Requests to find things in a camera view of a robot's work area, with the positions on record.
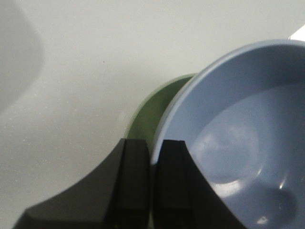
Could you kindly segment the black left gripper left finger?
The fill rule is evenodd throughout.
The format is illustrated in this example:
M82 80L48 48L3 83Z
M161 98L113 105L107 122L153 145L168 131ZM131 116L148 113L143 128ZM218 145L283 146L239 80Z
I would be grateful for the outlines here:
M145 229L150 211L149 151L121 139L86 177L24 210L17 229Z

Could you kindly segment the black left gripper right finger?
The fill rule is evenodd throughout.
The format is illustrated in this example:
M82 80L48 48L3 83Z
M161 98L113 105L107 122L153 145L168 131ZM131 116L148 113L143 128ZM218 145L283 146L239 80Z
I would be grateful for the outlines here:
M154 166L156 229L243 229L213 191L184 141L164 140Z

